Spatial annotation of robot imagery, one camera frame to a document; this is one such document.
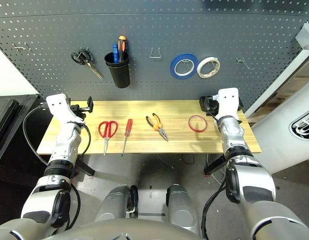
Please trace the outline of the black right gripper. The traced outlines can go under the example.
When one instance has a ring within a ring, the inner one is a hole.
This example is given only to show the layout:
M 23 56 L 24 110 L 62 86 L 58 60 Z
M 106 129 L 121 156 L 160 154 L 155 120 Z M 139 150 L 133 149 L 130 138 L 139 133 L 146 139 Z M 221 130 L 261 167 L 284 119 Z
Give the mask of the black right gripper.
M 216 116 L 219 112 L 219 103 L 216 100 L 208 100 L 206 96 L 201 96 L 199 99 L 199 105 L 203 112 L 206 112 L 207 114 L 212 114 L 213 116 Z

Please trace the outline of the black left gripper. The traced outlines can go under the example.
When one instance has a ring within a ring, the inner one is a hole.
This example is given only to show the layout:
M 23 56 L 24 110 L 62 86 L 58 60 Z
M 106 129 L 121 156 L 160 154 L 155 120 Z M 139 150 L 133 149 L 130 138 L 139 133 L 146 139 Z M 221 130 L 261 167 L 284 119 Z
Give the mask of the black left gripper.
M 93 103 L 93 99 L 91 96 L 88 97 L 87 99 L 87 108 L 86 107 L 80 107 L 78 104 L 76 105 L 71 105 L 70 109 L 71 111 L 79 118 L 86 118 L 86 114 L 85 112 L 89 112 L 92 113 L 93 112 L 93 108 L 94 108 L 94 103 Z

